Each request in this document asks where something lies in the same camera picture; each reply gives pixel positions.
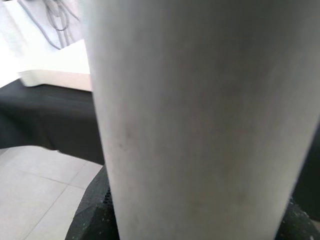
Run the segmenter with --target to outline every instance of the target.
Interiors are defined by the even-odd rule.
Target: black fabric
[[[64,87],[0,88],[0,149],[35,145],[104,164],[92,94]]]
[[[317,129],[300,177],[292,194],[293,199],[312,218],[320,222],[320,127]]]

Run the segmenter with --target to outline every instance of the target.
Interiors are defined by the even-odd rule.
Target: black tablecloth
[[[92,94],[16,80],[0,88],[0,149],[35,145],[104,164]]]

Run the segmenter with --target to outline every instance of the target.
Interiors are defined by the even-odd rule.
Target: tiled floor
[[[36,146],[0,149],[0,240],[64,240],[101,167]]]

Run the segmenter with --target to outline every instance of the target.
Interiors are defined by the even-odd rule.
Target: white cylindrical object
[[[319,3],[81,3],[121,240],[272,240],[320,112]]]

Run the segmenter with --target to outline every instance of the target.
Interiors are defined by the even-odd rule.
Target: white cylinder
[[[249,2],[82,0],[121,240],[274,238],[320,112],[319,2]]]

